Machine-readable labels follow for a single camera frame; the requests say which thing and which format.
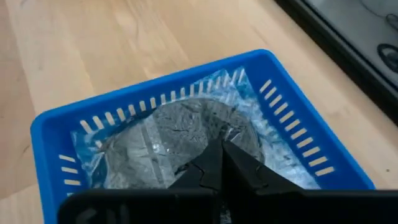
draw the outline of crumpled plastic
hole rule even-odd
[[[167,188],[208,141],[228,139],[306,189],[319,186],[260,110],[244,73],[220,70],[194,83],[202,91],[92,134],[72,132],[92,188]],[[98,148],[95,141],[101,140]]]

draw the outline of clear plastic wrap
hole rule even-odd
[[[222,135],[257,160],[306,189],[317,189],[277,131],[263,118],[243,68],[220,70],[194,83],[198,93],[127,119],[118,127],[72,132],[91,187],[165,188]],[[98,148],[100,140],[104,144]]]

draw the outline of light wood surface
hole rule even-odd
[[[0,18],[0,223],[42,223],[35,114],[259,48],[376,186],[398,188],[397,127],[273,0],[0,0]]]

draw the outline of blue plastic basket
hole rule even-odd
[[[30,131],[45,222],[56,223],[58,207],[65,198],[87,189],[70,131],[96,129],[94,116],[100,120],[106,120],[111,114],[127,117],[135,114],[136,109],[153,108],[164,96],[167,101],[171,97],[178,99],[182,88],[197,92],[198,87],[191,86],[195,81],[221,69],[232,71],[241,66],[258,92],[265,118],[276,127],[321,188],[374,189],[371,180],[275,56],[267,50],[255,50],[72,103],[36,117]]]

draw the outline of wooden table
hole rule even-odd
[[[35,115],[260,48],[376,186],[398,187],[397,127],[273,0],[0,0],[0,19],[0,223],[42,223]]]

